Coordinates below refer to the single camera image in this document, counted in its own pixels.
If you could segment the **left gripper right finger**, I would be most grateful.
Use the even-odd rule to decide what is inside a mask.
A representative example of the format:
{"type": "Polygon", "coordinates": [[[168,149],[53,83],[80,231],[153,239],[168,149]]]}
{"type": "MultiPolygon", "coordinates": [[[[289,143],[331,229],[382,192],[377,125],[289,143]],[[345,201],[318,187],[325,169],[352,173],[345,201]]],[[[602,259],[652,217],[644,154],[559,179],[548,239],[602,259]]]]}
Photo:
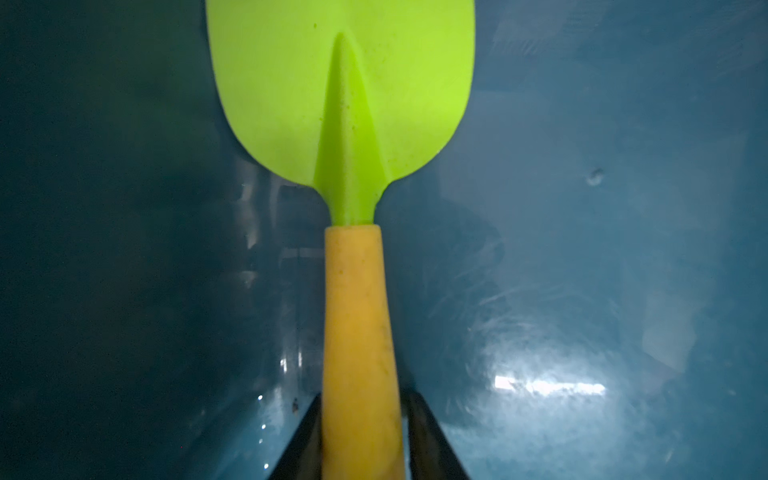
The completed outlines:
{"type": "Polygon", "coordinates": [[[424,397],[405,390],[402,401],[408,420],[409,467],[417,480],[469,480],[424,397]]]}

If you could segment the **green shovel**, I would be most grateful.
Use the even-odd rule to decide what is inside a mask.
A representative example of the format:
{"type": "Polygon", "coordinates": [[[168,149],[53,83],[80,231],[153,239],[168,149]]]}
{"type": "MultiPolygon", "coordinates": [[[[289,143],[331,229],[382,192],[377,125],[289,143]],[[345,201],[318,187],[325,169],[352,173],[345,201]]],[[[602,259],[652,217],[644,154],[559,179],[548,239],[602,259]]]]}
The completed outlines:
{"type": "Polygon", "coordinates": [[[209,1],[229,127],[326,204],[321,475],[401,479],[401,403],[375,211],[454,136],[475,61],[471,1],[209,1]]]}

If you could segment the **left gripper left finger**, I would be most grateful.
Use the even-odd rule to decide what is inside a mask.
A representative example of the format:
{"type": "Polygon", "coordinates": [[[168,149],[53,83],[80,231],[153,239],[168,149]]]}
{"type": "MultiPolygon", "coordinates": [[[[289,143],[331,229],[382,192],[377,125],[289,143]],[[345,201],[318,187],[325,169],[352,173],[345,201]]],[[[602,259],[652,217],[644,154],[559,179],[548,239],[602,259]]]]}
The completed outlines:
{"type": "Polygon", "coordinates": [[[269,480],[322,478],[321,395],[315,396],[269,480]]]}

